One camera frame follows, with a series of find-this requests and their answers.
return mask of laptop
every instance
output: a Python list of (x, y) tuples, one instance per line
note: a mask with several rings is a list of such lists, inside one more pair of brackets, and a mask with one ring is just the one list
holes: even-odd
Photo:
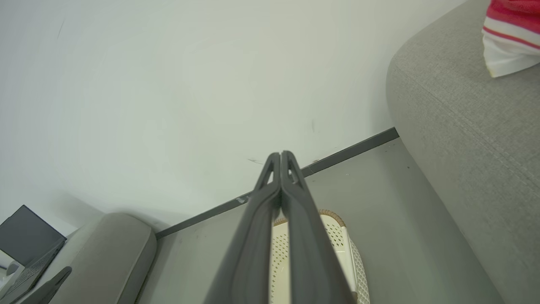
[(66, 238), (22, 205), (0, 225), (0, 250), (24, 266), (0, 304), (11, 304), (34, 288)]

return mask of white laundry basket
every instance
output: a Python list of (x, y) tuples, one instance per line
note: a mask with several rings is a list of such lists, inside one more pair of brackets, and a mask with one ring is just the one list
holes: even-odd
[[(362, 259), (358, 249), (349, 238), (345, 223), (332, 211), (319, 210), (319, 214), (356, 303), (369, 304), (368, 284)], [(270, 268), (270, 301), (274, 304), (290, 304), (291, 302), (288, 233), (287, 219), (276, 220), (272, 228)]]

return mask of gray fabric upholstery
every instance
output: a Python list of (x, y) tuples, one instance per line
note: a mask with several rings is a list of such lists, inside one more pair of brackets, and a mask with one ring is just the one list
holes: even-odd
[(126, 214), (106, 214), (68, 237), (37, 288), (71, 266), (50, 304), (133, 304), (156, 247), (148, 225)]
[(540, 302), (540, 66), (493, 79), (489, 0), (470, 0), (393, 58), (396, 129), (508, 304)]

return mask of red striped fabric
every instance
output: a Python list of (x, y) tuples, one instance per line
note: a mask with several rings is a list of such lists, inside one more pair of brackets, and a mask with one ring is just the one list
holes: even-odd
[(487, 16), (540, 34), (540, 0), (491, 0)]
[(512, 40), (512, 41), (515, 41), (515, 42), (523, 43), (525, 45), (528, 45), (530, 47), (533, 47), (535, 49), (540, 50), (540, 45), (536, 45), (536, 44), (530, 43), (530, 42), (528, 42), (526, 40), (511, 36), (511, 35), (507, 35), (507, 34), (504, 34), (504, 33), (501, 33), (501, 32), (497, 32), (497, 31), (494, 31), (492, 29), (488, 29), (487, 27), (484, 27), (483, 29), (484, 29), (484, 31), (486, 31), (486, 32), (488, 32), (490, 34), (493, 34), (495, 36), (498, 36), (498, 37), (501, 37), (501, 38), (504, 38), (504, 39), (508, 39), (508, 40)]

